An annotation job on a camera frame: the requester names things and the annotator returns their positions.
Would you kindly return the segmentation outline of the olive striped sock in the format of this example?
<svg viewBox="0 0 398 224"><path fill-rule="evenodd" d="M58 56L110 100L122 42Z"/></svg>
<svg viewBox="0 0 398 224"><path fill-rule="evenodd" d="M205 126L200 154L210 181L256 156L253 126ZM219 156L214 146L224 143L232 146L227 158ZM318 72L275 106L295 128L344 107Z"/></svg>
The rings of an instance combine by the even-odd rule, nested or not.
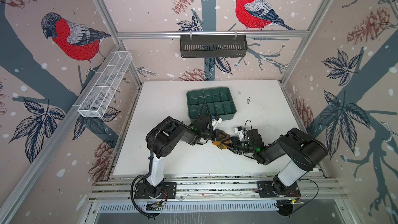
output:
<svg viewBox="0 0 398 224"><path fill-rule="evenodd" d="M231 142L231 136L227 133L225 133L222 130L215 130L215 135L214 135L214 140L212 141L212 144L218 147L219 149L228 149L229 144Z"/></svg>

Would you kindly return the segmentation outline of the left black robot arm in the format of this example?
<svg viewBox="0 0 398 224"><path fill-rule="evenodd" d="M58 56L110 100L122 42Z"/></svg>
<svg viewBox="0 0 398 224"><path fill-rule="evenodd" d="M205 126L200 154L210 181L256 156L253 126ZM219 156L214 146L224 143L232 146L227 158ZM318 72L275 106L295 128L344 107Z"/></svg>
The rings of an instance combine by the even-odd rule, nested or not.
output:
<svg viewBox="0 0 398 224"><path fill-rule="evenodd" d="M191 146L204 145L201 140L215 141L221 134L221 131L216 129L221 122L222 118L218 115L202 115L186 125L169 116L147 134L146 142L150 156L148 173L144 175L144 186L151 197L155 198L163 191L163 158L181 141Z"/></svg>

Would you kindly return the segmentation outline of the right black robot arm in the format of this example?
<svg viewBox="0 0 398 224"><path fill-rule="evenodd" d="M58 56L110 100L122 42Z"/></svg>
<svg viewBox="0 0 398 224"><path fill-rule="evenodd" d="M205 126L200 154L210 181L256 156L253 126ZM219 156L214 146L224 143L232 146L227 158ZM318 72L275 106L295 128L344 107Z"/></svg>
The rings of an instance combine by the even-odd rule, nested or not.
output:
<svg viewBox="0 0 398 224"><path fill-rule="evenodd" d="M293 190L296 181L316 167L327 155L324 144L297 128L281 135L276 141L265 145L257 129L244 131L241 137L230 138L227 149L237 155L251 154L250 158L258 164L267 166L282 156L288 156L290 161L273 178L270 186L261 187L261 191L270 189L279 197L284 197Z"/></svg>

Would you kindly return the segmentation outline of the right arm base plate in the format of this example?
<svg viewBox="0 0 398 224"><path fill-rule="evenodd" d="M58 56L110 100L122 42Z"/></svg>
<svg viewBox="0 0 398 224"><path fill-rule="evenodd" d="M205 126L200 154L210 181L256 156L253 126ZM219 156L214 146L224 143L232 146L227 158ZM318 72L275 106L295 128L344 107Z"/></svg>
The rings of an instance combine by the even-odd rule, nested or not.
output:
<svg viewBox="0 0 398 224"><path fill-rule="evenodd" d="M279 181L257 181L256 193L260 198L301 198L297 182L291 186L285 186Z"/></svg>

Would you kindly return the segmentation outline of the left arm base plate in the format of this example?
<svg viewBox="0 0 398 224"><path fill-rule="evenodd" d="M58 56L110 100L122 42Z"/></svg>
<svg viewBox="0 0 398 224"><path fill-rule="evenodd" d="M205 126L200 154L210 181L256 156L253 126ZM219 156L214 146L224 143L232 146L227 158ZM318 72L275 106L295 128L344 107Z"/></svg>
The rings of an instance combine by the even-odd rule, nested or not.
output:
<svg viewBox="0 0 398 224"><path fill-rule="evenodd" d="M138 183L134 192L135 200L175 199L177 184L175 182L161 182L157 186L150 185L147 181Z"/></svg>

